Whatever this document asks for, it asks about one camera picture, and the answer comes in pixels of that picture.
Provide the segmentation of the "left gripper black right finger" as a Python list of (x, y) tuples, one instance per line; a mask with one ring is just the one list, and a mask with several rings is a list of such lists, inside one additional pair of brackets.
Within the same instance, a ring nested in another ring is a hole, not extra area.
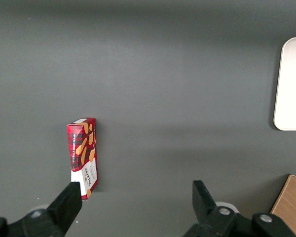
[(236, 224), (236, 213), (229, 207), (217, 206), (203, 181), (192, 183), (192, 206), (198, 223), (185, 237), (228, 237)]

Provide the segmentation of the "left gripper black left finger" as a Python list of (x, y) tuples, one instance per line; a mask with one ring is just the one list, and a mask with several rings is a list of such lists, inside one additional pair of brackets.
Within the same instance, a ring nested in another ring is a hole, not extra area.
[(70, 182), (47, 208), (9, 225), (10, 237), (64, 237), (82, 207), (80, 183)]

